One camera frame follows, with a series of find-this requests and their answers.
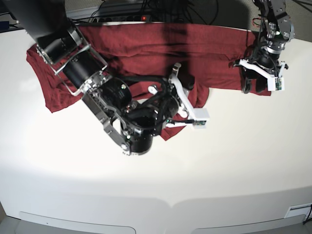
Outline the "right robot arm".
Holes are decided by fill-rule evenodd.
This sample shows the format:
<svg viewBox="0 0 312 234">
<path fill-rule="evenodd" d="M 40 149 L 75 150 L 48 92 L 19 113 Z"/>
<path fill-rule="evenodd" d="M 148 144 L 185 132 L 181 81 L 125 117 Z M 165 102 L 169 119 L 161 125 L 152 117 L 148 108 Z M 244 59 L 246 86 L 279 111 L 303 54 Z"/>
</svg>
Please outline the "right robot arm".
<svg viewBox="0 0 312 234">
<path fill-rule="evenodd" d="M 56 76 L 64 74 L 101 122 L 106 134 L 127 155 L 147 153 L 166 128 L 204 128 L 210 116 L 188 99 L 176 63 L 168 77 L 113 76 L 108 63 L 66 16 L 62 0 L 6 0 L 4 5 L 37 44 Z"/>
</svg>

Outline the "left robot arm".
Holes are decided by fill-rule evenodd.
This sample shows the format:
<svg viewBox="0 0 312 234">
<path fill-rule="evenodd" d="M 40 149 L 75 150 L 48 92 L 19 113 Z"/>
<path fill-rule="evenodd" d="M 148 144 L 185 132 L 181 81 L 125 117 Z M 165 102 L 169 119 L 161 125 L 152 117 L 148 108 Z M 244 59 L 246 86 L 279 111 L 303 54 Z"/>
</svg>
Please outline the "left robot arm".
<svg viewBox="0 0 312 234">
<path fill-rule="evenodd" d="M 247 94 L 252 90 L 255 80 L 255 91 L 281 91 L 285 89 L 283 73 L 289 67 L 279 61 L 286 43 L 294 36 L 294 26 L 286 12 L 284 0 L 254 0 L 260 11 L 260 27 L 252 53 L 236 60 L 234 67 L 239 67 L 243 75 L 242 91 Z"/>
</svg>

